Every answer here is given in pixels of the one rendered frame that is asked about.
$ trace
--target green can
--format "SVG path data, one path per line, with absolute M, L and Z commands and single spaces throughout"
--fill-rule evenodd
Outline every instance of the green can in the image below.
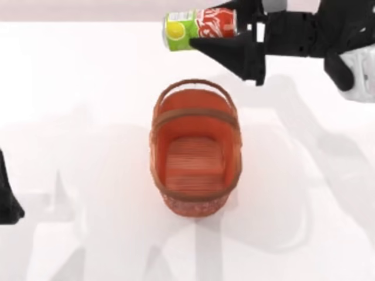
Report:
M 163 39 L 170 51 L 192 50 L 189 40 L 198 37 L 233 37 L 237 33 L 236 12 L 223 9 L 195 9 L 167 14 Z

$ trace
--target lemon graphic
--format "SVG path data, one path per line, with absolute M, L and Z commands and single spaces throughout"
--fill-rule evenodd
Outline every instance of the lemon graphic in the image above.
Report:
M 170 40 L 180 40 L 185 36 L 185 26 L 180 22 L 169 22 L 166 27 L 166 35 Z

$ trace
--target robotic arm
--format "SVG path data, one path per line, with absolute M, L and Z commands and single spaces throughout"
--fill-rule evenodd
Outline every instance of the robotic arm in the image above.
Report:
M 190 45 L 242 80 L 264 84 L 266 55 L 321 58 L 345 98 L 375 102 L 375 0 L 321 0 L 317 13 L 287 11 L 286 0 L 233 0 L 214 8 L 236 10 L 239 34 Z M 257 23 L 265 25 L 263 42 Z

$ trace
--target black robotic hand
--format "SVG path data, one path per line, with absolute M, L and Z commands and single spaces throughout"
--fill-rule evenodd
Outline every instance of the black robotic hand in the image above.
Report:
M 239 34 L 191 39 L 190 45 L 257 85 L 264 83 L 265 55 L 315 57 L 324 59 L 340 91 L 350 91 L 356 70 L 342 55 L 375 44 L 375 0 L 321 0 L 317 13 L 286 11 L 284 0 L 233 0 L 219 7 L 237 11 Z M 257 42 L 260 22 L 265 25 L 263 42 Z M 361 79 L 358 83 L 365 84 L 368 77 Z
M 14 196 L 6 172 L 4 155 L 0 150 L 0 225 L 16 224 L 25 211 Z

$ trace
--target basket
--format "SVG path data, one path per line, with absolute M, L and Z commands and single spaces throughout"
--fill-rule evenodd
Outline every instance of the basket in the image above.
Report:
M 200 84 L 216 89 L 173 89 Z M 165 204 L 184 217 L 206 217 L 225 205 L 241 175 L 236 107 L 221 86 L 182 80 L 156 102 L 150 133 L 151 173 Z

